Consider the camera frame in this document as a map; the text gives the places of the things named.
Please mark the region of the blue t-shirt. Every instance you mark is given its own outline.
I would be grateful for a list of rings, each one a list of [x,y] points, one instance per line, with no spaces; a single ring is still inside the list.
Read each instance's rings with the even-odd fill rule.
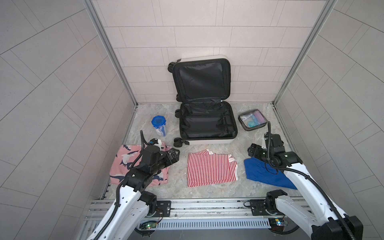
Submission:
[[[256,158],[244,160],[248,180],[276,187],[297,190],[295,185],[282,173]]]

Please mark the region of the clear toiletry pouch black trim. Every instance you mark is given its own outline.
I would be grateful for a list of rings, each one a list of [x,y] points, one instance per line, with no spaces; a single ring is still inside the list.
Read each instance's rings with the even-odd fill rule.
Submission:
[[[268,120],[258,109],[239,114],[238,120],[245,131],[253,131],[267,125]]]

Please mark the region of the red white striped shirt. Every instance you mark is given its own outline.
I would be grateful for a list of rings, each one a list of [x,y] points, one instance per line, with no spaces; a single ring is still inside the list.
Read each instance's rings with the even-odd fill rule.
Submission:
[[[216,154],[209,149],[188,156],[188,187],[223,184],[238,180],[238,163],[230,154]]]

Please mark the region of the pink shark print garment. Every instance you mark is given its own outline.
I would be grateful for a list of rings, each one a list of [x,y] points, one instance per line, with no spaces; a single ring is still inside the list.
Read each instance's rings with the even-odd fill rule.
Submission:
[[[110,169],[110,182],[118,185],[132,168],[134,160],[139,156],[142,148],[140,145],[120,146]],[[165,185],[168,183],[169,167],[163,169],[160,174],[153,177],[149,187]]]

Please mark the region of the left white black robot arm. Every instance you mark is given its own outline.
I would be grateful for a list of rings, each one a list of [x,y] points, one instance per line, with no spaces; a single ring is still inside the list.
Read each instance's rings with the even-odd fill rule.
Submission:
[[[131,169],[116,189],[116,199],[99,225],[88,237],[89,240],[126,240],[139,223],[156,211],[157,196],[146,191],[153,177],[161,170],[177,163],[180,151],[162,150],[161,141],[146,141],[143,131],[141,151]]]

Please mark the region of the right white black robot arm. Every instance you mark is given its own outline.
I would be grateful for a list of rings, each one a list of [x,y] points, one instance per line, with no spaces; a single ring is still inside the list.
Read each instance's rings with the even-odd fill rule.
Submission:
[[[310,210],[295,203],[283,190],[275,190],[266,195],[266,213],[287,216],[312,240],[361,240],[362,222],[334,203],[312,178],[300,157],[295,152],[286,152],[280,135],[271,133],[270,123],[267,126],[266,147],[252,144],[248,148],[249,156],[268,164],[276,173],[284,174],[296,186]]]

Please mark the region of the clear container with blue lid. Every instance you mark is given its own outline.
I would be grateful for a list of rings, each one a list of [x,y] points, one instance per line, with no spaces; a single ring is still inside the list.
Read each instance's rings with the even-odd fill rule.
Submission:
[[[167,135],[166,118],[164,116],[153,117],[151,123],[159,136],[165,137]]]

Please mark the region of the left green circuit board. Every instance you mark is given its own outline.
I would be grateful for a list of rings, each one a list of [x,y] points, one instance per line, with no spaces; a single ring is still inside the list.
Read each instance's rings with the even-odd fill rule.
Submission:
[[[149,230],[155,229],[157,225],[158,225],[157,221],[147,221],[140,225],[140,230],[149,231]]]

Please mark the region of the green circuit board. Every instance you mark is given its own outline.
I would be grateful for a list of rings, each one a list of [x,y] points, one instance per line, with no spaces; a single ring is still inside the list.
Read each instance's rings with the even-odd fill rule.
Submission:
[[[157,225],[158,225],[157,221],[147,221],[140,225],[140,230],[149,231],[149,230],[155,229]]]
[[[283,218],[270,218],[269,219],[270,224],[270,231],[274,231],[277,233],[282,233],[285,231],[285,228],[287,226],[287,223]]]

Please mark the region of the black and white open suitcase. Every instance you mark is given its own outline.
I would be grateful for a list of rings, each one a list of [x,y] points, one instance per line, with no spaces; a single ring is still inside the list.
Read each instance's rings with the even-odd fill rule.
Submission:
[[[180,137],[174,145],[230,144],[238,135],[232,106],[231,64],[216,55],[179,59],[168,65],[177,89]]]

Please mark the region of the right green circuit board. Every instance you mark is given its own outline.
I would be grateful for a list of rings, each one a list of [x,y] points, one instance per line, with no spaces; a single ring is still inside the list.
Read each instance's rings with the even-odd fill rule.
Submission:
[[[277,233],[282,233],[285,231],[285,228],[287,226],[287,223],[283,218],[270,218],[269,219],[270,224],[270,231],[274,231]]]

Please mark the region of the aluminium mounting rail frame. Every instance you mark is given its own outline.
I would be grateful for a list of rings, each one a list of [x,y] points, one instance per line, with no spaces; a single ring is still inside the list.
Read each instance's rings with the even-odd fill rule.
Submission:
[[[291,197],[291,200],[312,215],[310,217],[315,217],[303,197]],[[247,201],[253,201],[254,207],[246,207],[250,205]],[[112,202],[92,201],[76,240],[86,240],[94,232]],[[262,198],[158,200],[157,207],[164,214],[158,229],[271,229],[278,225],[274,219],[282,222],[284,214],[270,215],[265,210],[264,202]]]

